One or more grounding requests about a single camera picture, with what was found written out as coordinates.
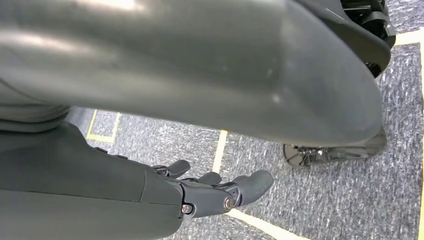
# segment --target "screw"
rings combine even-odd
[[[192,212],[192,210],[193,210],[193,207],[188,205],[188,204],[184,204],[181,207],[181,212],[183,214],[190,214]]]
[[[224,211],[229,212],[234,207],[234,199],[231,196],[226,196],[224,198],[223,208]]]

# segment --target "white floor line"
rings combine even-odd
[[[224,148],[227,141],[228,132],[222,130],[219,134],[218,146],[216,147],[215,158],[213,160],[212,171],[215,173],[220,173],[221,162],[223,159]],[[297,236],[296,234],[282,229],[281,227],[275,226],[267,221],[259,219],[254,216],[247,215],[237,209],[232,209],[227,216],[233,217],[240,221],[243,221],[249,224],[252,227],[255,227],[259,230],[262,230],[264,233],[270,235],[276,240],[307,240],[307,238]]]
[[[220,173],[221,161],[223,159],[224,147],[227,141],[228,132],[221,130],[218,138],[218,145],[216,146],[215,159],[213,159],[212,172]]]
[[[417,44],[420,43],[423,39],[422,28],[416,31],[410,31],[405,33],[400,33],[396,35],[395,46],[407,45],[407,44]]]
[[[281,227],[272,225],[267,221],[264,221],[254,216],[247,215],[246,213],[243,213],[237,209],[232,209],[229,213],[225,215],[241,220],[249,224],[250,226],[262,230],[264,233],[270,235],[276,240],[308,240],[308,238],[298,236],[292,232],[282,229]]]
[[[421,39],[419,51],[421,54],[421,93],[424,96],[424,28],[420,29],[421,31]],[[422,139],[422,152],[424,153],[424,136]],[[422,159],[422,165],[424,166],[424,155]],[[424,240],[424,189],[421,190],[421,211],[419,214],[419,229],[418,229],[418,240]]]

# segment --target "yellow floor line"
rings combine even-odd
[[[421,39],[420,39],[420,46],[419,51],[421,54],[421,92],[424,96],[424,82],[423,82],[423,76],[424,76],[424,28],[420,29],[421,31]],[[422,140],[422,152],[423,152],[423,159],[422,159],[422,165],[424,167],[424,137]],[[423,170],[423,182],[422,185],[424,186],[424,170]],[[419,214],[419,230],[418,230],[418,240],[424,240],[424,189],[421,190],[421,211]]]
[[[87,136],[85,137],[86,139],[89,139],[89,136],[92,134],[94,119],[96,119],[96,115],[97,115],[97,109],[95,109],[93,112],[93,117],[91,118],[90,126],[88,127],[88,131],[87,131]]]
[[[215,158],[213,160],[212,171],[218,174],[220,173],[224,148],[227,141],[227,134],[227,131],[221,130],[218,139],[218,146],[216,147]],[[262,230],[264,233],[270,235],[276,240],[307,240],[307,238],[297,236],[294,233],[282,229],[281,227],[272,225],[271,223],[254,216],[247,215],[237,209],[232,209],[230,212],[226,213],[226,215],[241,220],[252,227]]]
[[[92,134],[92,129],[93,129],[93,125],[94,125],[94,122],[95,122],[95,119],[96,119],[96,115],[97,115],[97,109],[95,109],[94,112],[93,112],[93,116],[91,118],[90,126],[88,127],[87,136],[85,138],[90,139],[90,140],[96,140],[96,141],[103,142],[103,143],[113,144],[115,142],[115,138],[117,136],[117,131],[118,131],[118,126],[119,126],[121,114],[119,112],[116,113],[116,118],[115,118],[115,122],[113,124],[113,129],[112,129],[112,136],[103,136],[103,135]]]

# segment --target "robotic hand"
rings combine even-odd
[[[0,131],[0,239],[151,240],[184,218],[229,212],[273,184],[267,171],[222,183],[215,172],[178,180],[179,160],[148,165],[87,144],[67,122],[40,133]]]
[[[185,160],[178,160],[168,167],[157,165],[152,168],[181,193],[181,213],[185,218],[224,214],[233,208],[251,204],[262,197],[274,182],[265,170],[256,171],[251,176],[238,176],[222,184],[221,176],[212,171],[200,178],[177,180],[190,169]]]

